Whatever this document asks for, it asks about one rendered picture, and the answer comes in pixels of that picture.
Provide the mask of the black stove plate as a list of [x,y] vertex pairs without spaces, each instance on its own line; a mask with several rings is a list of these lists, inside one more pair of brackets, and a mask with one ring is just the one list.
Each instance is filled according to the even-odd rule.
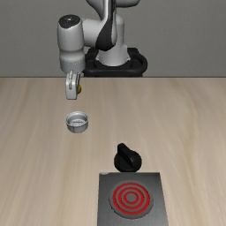
[[117,145],[116,172],[99,174],[97,226],[169,226],[159,172],[138,173],[141,156]]

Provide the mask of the grey ramekin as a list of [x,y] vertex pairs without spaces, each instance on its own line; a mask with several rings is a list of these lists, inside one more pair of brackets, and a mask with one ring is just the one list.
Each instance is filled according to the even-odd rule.
[[65,119],[67,128],[73,133],[82,133],[88,127],[88,116],[85,112],[74,111]]

